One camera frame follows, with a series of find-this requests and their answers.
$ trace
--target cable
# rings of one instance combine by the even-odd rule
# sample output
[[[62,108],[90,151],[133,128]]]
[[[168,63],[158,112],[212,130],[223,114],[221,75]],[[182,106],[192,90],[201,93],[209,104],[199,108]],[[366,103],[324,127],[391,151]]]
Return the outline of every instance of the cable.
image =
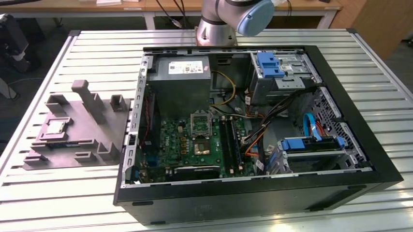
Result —
[[[23,78],[23,79],[19,79],[17,81],[13,81],[10,83],[6,84],[6,87],[7,87],[7,100],[11,100],[11,101],[15,101],[17,98],[19,97],[19,94],[15,93],[14,97],[11,98],[11,92],[10,92],[10,85],[19,82],[19,81],[25,81],[25,80],[43,80],[42,78]]]
[[[145,139],[146,139],[146,136],[148,136],[148,133],[149,133],[149,103],[148,103],[148,97],[144,97],[144,102],[145,102],[145,118],[146,118],[146,132],[144,133],[144,137],[142,137],[142,140],[140,142],[140,146],[142,145]]]
[[[289,0],[285,0],[285,1],[287,1],[287,3],[288,3],[288,11],[287,11],[287,13],[285,13],[284,23],[288,21],[288,16],[291,16],[291,14],[292,14],[291,2],[289,2]]]
[[[193,25],[191,24],[191,22],[188,21],[188,18],[186,18],[185,5],[182,4],[182,0],[180,0],[180,4],[181,4],[181,10],[182,10],[182,13],[184,13],[184,18],[186,20],[186,24],[189,25],[189,29],[192,29]]]
[[[251,156],[251,155],[252,155],[252,156],[257,156],[256,154],[249,153],[249,150],[251,150],[253,144],[257,142],[259,138],[263,136],[264,132],[265,132],[265,130],[264,130],[264,131],[260,133],[260,135],[255,138],[255,140],[252,141],[249,147],[248,147],[247,150],[244,151],[244,155],[245,155],[245,156]]]
[[[26,81],[26,80],[43,80],[43,78],[23,78],[23,79],[19,79],[17,81],[13,81],[13,82],[7,83],[7,85],[11,85],[11,84],[14,84],[14,83],[17,83],[19,81]]]
[[[224,93],[224,95],[221,96],[221,100],[223,100],[223,102],[225,102],[225,93]],[[231,109],[231,111],[232,111],[233,113],[236,113],[236,110],[235,110],[233,107],[231,106],[231,102],[229,102],[229,101],[225,103],[225,106]]]
[[[243,117],[243,118],[253,118],[253,117],[248,117],[248,116],[244,116],[244,115],[240,115],[240,114],[231,114],[220,109],[217,109],[216,106],[211,106],[211,108],[213,108],[220,114],[223,115],[228,115],[228,116],[236,116],[236,117]]]
[[[225,104],[227,102],[229,102],[229,101],[232,100],[232,98],[235,97],[235,91],[236,91],[236,89],[235,89],[235,84],[233,84],[231,78],[228,78],[228,76],[224,75],[220,71],[211,71],[211,72],[212,72],[212,73],[215,72],[215,73],[217,73],[220,76],[223,76],[223,77],[228,80],[228,82],[231,83],[231,85],[232,85],[232,95],[231,95],[231,97],[228,98],[228,100],[225,100],[224,102],[217,103],[217,104],[211,104],[209,106],[224,105],[224,104]]]
[[[247,116],[255,117],[255,115],[249,114],[249,105],[244,108],[244,114]],[[260,117],[260,118],[264,118],[264,116],[261,114],[257,114],[256,116]]]
[[[181,16],[182,16],[182,29],[186,29],[185,12],[181,10],[181,8],[180,8],[180,6],[178,6],[176,0],[173,0],[173,3],[174,3],[174,5],[177,6],[177,9],[178,9],[178,11],[180,11],[180,13],[181,13]]]
[[[162,6],[161,6],[158,0],[154,0],[154,1],[156,1],[156,3],[157,3],[157,5],[158,5],[158,7],[160,7],[160,9],[161,9],[161,11],[162,11],[162,13],[165,13],[165,15],[166,15],[169,21],[172,22],[172,24],[173,24],[176,27],[181,28],[181,24],[180,24],[174,19],[172,19],[172,17],[168,15],[168,13],[166,13],[165,9],[162,8]]]

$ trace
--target floor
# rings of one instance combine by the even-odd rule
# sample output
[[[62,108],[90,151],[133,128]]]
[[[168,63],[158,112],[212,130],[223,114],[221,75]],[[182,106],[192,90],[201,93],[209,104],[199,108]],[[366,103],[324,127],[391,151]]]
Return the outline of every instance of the floor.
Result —
[[[145,29],[144,20],[138,17],[130,18],[65,18],[62,26],[56,27],[52,19],[41,18],[37,20],[46,40],[35,44],[37,55],[41,60],[41,67],[30,73],[17,73],[0,64],[0,77],[10,83],[22,78],[30,78],[11,85],[13,90],[19,94],[15,101],[6,100],[0,96],[0,154],[5,148],[5,142],[11,137],[18,125],[25,109],[30,104],[37,88],[41,84],[38,78],[43,78],[54,57],[65,41],[68,32],[78,30],[130,30]],[[158,29],[170,29],[173,25],[166,23],[162,18],[156,18]],[[402,80],[410,91],[413,91],[413,48],[402,42],[388,59],[384,61],[398,78]]]

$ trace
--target aluminum workbench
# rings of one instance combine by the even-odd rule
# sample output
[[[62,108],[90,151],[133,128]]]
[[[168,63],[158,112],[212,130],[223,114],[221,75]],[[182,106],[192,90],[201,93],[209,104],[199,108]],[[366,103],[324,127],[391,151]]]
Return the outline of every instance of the aluminum workbench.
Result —
[[[49,93],[80,100],[76,79],[90,92],[132,98],[141,49],[195,45],[191,30],[82,31],[69,36],[0,159],[0,231],[411,231],[413,95],[356,34],[343,29],[265,30],[239,45],[316,45],[383,145],[404,181],[332,211],[251,217],[145,228],[112,205],[117,166],[25,171],[47,108]]]

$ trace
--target blue latch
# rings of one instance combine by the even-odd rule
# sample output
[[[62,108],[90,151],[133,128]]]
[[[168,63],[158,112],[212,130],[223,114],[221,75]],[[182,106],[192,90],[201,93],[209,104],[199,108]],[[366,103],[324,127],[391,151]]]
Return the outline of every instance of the blue latch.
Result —
[[[336,142],[338,142],[338,145],[339,145],[339,148],[343,148],[346,146],[346,143],[344,143],[344,140],[342,137],[336,137],[335,138]]]
[[[283,71],[279,68],[279,60],[271,52],[256,53],[256,62],[263,72],[263,77],[283,77]]]
[[[281,140],[281,149],[285,151],[287,149],[289,149],[288,143],[285,142],[285,140]]]
[[[288,149],[304,149],[301,139],[284,139],[281,140],[281,149],[285,151]]]

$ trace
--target wooden table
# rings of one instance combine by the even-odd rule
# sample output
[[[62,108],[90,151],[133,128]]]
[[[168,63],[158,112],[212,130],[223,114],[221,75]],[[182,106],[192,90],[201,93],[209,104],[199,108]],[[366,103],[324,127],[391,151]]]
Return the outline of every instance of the wooden table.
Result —
[[[327,29],[334,19],[335,13],[340,10],[340,4],[336,0],[330,3],[317,0],[289,0],[291,1],[291,15],[292,16],[321,16],[317,24],[317,29]],[[149,28],[154,28],[153,18],[156,16],[165,16],[156,0],[145,0],[145,22]],[[172,0],[158,0],[168,15],[181,15]],[[186,16],[200,16],[201,0],[184,0]],[[273,16],[285,16],[288,14],[288,4],[284,2],[275,7]]]
[[[158,0],[170,16],[180,16],[178,9],[172,0]],[[289,0],[291,15],[321,16],[317,29],[330,27],[335,13],[340,10],[336,0],[330,3],[317,0]],[[186,16],[200,16],[201,0],[184,0]],[[283,3],[275,7],[275,16],[287,15],[288,5]],[[140,2],[122,2],[121,5],[97,7],[94,2],[77,0],[41,0],[30,3],[0,6],[0,13],[9,13],[14,17],[58,18],[58,17],[144,17],[146,29],[154,29],[153,18],[165,16],[154,0]]]

